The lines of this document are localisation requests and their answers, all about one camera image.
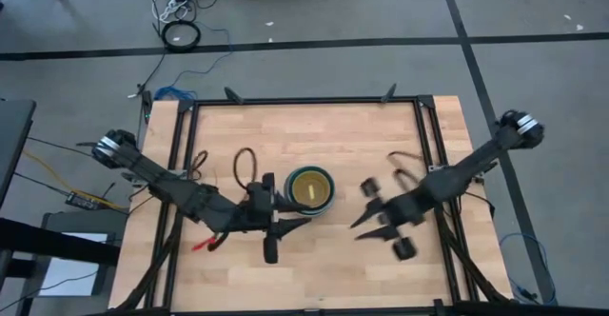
wooden tabletop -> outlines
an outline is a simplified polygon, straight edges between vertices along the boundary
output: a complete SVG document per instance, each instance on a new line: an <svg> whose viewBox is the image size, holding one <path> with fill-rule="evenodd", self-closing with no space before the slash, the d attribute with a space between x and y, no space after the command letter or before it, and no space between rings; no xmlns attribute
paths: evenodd
<svg viewBox="0 0 609 316"><path fill-rule="evenodd" d="M461 105L455 96L435 97L435 102L448 159L454 164L472 151ZM176 102L154 103L143 153L163 166L167 165L176 115ZM184 162L188 125L189 114L180 142L179 166ZM435 148L430 129L428 134L430 147ZM430 306L437 298L450 304L432 213L425 215L431 222L403 227L403 234L410 236L418 249L414 259L404 262L395 258L390 243L353 240L378 227L375 222L349 228L367 202L359 188L364 179L377 177L384 197L401 193L391 177L393 167L386 154L392 150L422 154L412 104L200 109L194 152L209 152L201 181L218 186L235 202L243 198L244 191L233 178L232 160L242 147L256 152L258 179L264 172L275 172L278 187L296 168L324 168L336 183L335 205L282 240L277 265L265 264L264 235L260 232L231 234L217 251L193 252L191 248L211 232L203 224L186 220L173 311ZM422 162L404 159L403 164L423 177ZM244 156L239 165L243 180L248 179L250 166ZM484 196L482 186L472 184L469 191ZM142 193L131 207L146 198ZM153 200L129 217L110 306L123 302L146 271L159 208L160 203ZM499 292L511 295L488 205L463 195L462 222L474 262ZM456 258L454 261L462 296L466 296L461 264ZM165 274L166 267L159 274L157 305Z"/></svg>

white cable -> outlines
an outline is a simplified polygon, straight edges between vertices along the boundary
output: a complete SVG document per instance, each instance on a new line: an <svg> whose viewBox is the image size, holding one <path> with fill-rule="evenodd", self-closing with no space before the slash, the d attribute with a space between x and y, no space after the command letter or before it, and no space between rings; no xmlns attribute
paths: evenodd
<svg viewBox="0 0 609 316"><path fill-rule="evenodd" d="M156 0L153 0L152 1L152 16L154 16L154 18L156 20L159 20L160 22L167 24L167 23L169 23L169 21L167 20L169 18L169 16L172 13L178 11L180 8L182 8L186 3L188 3L188 1L189 0L184 0L183 2L178 3L177 0L169 0L163 13L161 13L161 15L157 15L156 9L155 9ZM180 19L185 18L186 15L188 14L188 8L185 8L185 10L186 10L185 13L180 17Z"/></svg>

black metal frame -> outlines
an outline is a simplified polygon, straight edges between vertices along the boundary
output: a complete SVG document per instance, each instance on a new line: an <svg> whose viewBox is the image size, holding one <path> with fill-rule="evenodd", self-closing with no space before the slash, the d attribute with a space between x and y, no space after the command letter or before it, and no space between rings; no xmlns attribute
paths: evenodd
<svg viewBox="0 0 609 316"><path fill-rule="evenodd" d="M269 106L269 105L310 105L310 104L370 104L380 103L381 97L304 97L304 98L258 98L248 99L243 101L244 106ZM425 123L423 120L423 108L429 113L431 120L431 129L434 133L436 141L437 152L439 153L439 164L447 164L447 157L445 148L442 141L440 124L438 123L438 115L436 113L435 105L433 103L433 97L430 95L420 96L395 96L391 97L387 103L412 103L415 110L415 119L417 123L417 130L421 141L423 159L425 166L428 168L433 165L433 159L431 156L431 148L429 147L429 141L427 139L425 131ZM168 168L175 168L175 162L177 160L178 148L180 146L180 135L182 133L185 113L191 109L190 126L188 129L187 137L187 148L184 161L184 168L188 169L190 161L192 160L192 154L194 151L194 140L197 131L198 114L200 107L221 107L221 106L235 106L235 102L230 100L197 100L197 101L180 101L178 107L178 117L176 119L176 127L173 133L173 142L171 144L171 153L169 155ZM457 239L460 246L465 252L467 252L467 243L465 242L465 236L462 228L462 220L457 210L457 202L455 200L450 201L449 205L451 208L451 214L453 217L454 228L456 231ZM434 211L437 222L444 222L444 215L441 209ZM164 212L163 207L159 214L159 226L157 227L157 233L154 240L154 253L159 250L163 239L165 238L168 207ZM182 226L183 217L179 213L176 213L174 222L180 223ZM455 270L455 263L453 261L451 250L444 239L438 234L438 237L442 246L442 258L444 266L446 268L446 280L449 285L450 296L452 303L461 301L461 292L459 289L459 283L457 281L457 273ZM163 296L163 307L171 309L172 294L175 284L175 275L177 271L177 257L179 252L180 242L176 242L175 248L169 254L169 264L167 268L166 286ZM478 291L474 282L471 280L468 274L466 274L466 285L469 291L469 296L472 301L478 301ZM147 298L145 300L145 306L150 307L153 305L154 293L155 293L156 281L150 287L147 292ZM324 315L345 315L345 314L395 314L400 313L402 315L430 315L436 314L438 307L442 306L442 301L437 300L436 306L407 306L407 307L378 307L378 308L352 308L352 309L324 309ZM198 315L306 315L312 312L320 312L320 310L265 310L265 311L195 311L195 312L172 312L172 315L183 315L183 316L198 316Z"/></svg>

wooden table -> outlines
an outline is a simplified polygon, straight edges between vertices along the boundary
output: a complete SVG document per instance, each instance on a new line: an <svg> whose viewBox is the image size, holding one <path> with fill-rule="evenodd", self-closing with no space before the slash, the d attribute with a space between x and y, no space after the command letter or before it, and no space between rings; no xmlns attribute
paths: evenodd
<svg viewBox="0 0 609 316"><path fill-rule="evenodd" d="M435 104L446 153L454 164L472 151L461 105L455 96L435 97ZM143 149L146 156L165 166L176 110L177 102L154 104ZM188 118L178 165L184 162ZM428 138L430 147L435 148L430 129ZM390 243L353 240L377 227L375 222L349 228L367 202L359 188L364 179L377 177L385 197L401 193L391 177L393 167L385 159L386 154L392 150L422 154L412 104L200 109L194 152L209 152L202 167L202 181L217 185L235 202L241 200L244 191L232 176L232 159L242 147L256 151L258 178L263 172L273 171L278 186L295 168L325 168L336 182L336 203L328 213L282 240L277 265L265 264L260 232L231 234L215 252L192 252L190 249L211 233L203 224L185 220L172 311L430 306L437 298L450 304L433 213L426 214L431 222L403 227L403 233L412 238L419 251L414 259L405 262L397 261ZM423 163L404 159L403 164L424 175ZM244 179L249 176L246 156L239 171ZM484 195L483 188L476 184L469 191ZM146 198L142 193L132 207ZM462 196L462 205L471 257L498 291L511 295L488 205L467 195ZM151 201L129 217L110 306L124 301L147 269L159 208L158 201ZM461 264L456 258L454 261L462 296L466 297ZM165 275L163 268L157 305L161 304Z"/></svg>

